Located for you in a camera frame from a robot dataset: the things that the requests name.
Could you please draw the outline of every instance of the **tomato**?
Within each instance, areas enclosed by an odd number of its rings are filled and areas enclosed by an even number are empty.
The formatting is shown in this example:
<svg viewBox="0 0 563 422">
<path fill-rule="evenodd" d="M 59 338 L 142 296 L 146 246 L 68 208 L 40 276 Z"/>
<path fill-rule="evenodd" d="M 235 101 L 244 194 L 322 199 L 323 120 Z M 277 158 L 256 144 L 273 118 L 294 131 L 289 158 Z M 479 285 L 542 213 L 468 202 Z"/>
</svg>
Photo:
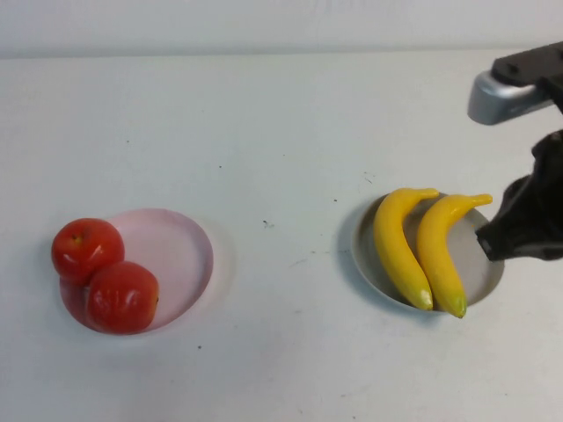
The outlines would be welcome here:
<svg viewBox="0 0 563 422">
<path fill-rule="evenodd" d="M 57 233 L 51 246 L 55 270 L 75 286 L 86 286 L 99 268 L 124 258 L 125 247 L 119 231 L 97 218 L 70 222 Z"/>
<path fill-rule="evenodd" d="M 86 315 L 100 331 L 132 334 L 149 326 L 157 303 L 157 278 L 143 266 L 122 261 L 93 275 Z"/>
</svg>

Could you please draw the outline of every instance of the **gray bowl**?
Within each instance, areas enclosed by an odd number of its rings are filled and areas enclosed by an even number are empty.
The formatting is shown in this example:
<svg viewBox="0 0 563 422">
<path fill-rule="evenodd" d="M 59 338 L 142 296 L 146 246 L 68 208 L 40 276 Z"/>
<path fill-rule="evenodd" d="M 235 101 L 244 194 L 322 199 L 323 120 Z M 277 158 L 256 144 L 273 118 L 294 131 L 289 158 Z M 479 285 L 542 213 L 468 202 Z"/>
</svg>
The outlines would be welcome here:
<svg viewBox="0 0 563 422">
<path fill-rule="evenodd" d="M 373 239 L 373 220 L 385 197 L 372 202 L 362 214 L 352 236 L 352 257 L 360 274 L 375 290 L 399 306 L 416 309 L 395 288 L 384 270 Z M 404 224 L 406 240 L 416 257 L 416 233 L 424 213 L 438 200 L 424 200 L 406 218 Z M 481 250 L 475 230 L 487 223 L 477 209 L 472 209 L 457 222 L 448 234 L 448 248 L 464 283 L 467 306 L 474 305 L 489 296 L 501 281 L 504 262 L 491 262 Z M 435 302 L 435 311 L 442 311 Z"/>
</svg>

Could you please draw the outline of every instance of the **white table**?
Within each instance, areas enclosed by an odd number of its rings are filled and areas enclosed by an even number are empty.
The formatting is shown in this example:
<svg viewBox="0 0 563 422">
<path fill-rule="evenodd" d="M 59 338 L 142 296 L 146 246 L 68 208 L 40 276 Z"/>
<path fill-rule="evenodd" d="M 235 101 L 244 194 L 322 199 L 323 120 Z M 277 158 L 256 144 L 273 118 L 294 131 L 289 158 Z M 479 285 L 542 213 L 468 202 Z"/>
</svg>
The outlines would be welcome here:
<svg viewBox="0 0 563 422">
<path fill-rule="evenodd" d="M 0 61 L 0 420 L 561 421 L 561 262 L 508 262 L 457 320 L 395 308 L 348 252 L 396 187 L 489 192 L 494 215 L 563 126 L 467 117 L 508 53 Z M 208 232 L 211 284 L 161 332 L 89 331 L 52 236 L 147 206 Z"/>
</svg>

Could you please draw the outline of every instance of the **pink plate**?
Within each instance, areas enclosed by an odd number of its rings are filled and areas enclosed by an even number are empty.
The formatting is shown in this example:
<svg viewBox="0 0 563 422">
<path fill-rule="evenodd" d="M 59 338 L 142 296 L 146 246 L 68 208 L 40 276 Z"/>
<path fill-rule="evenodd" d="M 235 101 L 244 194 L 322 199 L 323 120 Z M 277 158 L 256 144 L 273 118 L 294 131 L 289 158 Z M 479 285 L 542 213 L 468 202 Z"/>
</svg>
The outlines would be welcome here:
<svg viewBox="0 0 563 422">
<path fill-rule="evenodd" d="M 208 285 L 213 249 L 203 229 L 190 218 L 166 209 L 143 208 L 108 219 L 123 237 L 125 259 L 149 269 L 158 279 L 157 314 L 145 331 L 172 322 L 194 305 Z M 95 330 L 85 314 L 86 291 L 60 283 L 70 314 Z"/>
</svg>

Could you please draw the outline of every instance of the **yellow banana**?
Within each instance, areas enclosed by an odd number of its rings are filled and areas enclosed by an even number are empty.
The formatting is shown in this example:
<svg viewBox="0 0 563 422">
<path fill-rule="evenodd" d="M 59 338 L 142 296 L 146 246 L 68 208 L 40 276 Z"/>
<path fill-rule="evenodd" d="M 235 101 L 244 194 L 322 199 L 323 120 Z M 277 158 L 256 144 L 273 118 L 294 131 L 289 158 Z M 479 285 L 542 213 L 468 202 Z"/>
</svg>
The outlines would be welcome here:
<svg viewBox="0 0 563 422">
<path fill-rule="evenodd" d="M 464 285 L 448 252 L 450 228 L 469 210 L 490 204 L 491 195 L 450 195 L 438 200 L 422 217 L 417 233 L 419 262 L 432 293 L 444 310 L 463 318 L 467 310 Z"/>
<path fill-rule="evenodd" d="M 436 198 L 435 189 L 402 188 L 389 193 L 376 212 L 374 240 L 381 263 L 398 291 L 416 308 L 430 310 L 432 293 L 426 275 L 408 246 L 403 221 L 421 201 Z"/>
</svg>

